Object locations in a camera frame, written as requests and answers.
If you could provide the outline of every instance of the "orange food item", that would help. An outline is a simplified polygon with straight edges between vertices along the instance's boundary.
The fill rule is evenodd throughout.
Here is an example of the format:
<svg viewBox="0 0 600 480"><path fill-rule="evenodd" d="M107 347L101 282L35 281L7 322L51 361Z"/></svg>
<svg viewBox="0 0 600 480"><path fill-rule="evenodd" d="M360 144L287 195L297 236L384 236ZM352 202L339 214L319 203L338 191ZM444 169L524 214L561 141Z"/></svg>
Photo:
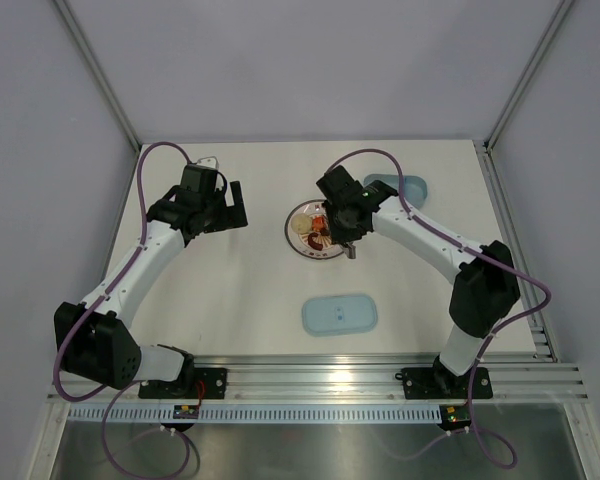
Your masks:
<svg viewBox="0 0 600 480"><path fill-rule="evenodd" d="M311 222L311 230L314 232L320 232L320 230L327 228L327 219L322 215L314 217Z"/></svg>

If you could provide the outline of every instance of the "perforated metal strip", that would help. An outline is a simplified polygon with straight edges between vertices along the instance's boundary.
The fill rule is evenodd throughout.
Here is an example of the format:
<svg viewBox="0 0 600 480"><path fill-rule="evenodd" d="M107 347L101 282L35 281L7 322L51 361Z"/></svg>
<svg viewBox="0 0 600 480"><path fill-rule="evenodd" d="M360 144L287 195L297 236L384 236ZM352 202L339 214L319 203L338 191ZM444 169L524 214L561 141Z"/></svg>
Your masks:
<svg viewBox="0 0 600 480"><path fill-rule="evenodd" d="M69 420L102 420L106 404L80 403L71 406ZM174 418L175 405L120 404L107 422L112 423L440 423L437 405L205 405L197 420Z"/></svg>

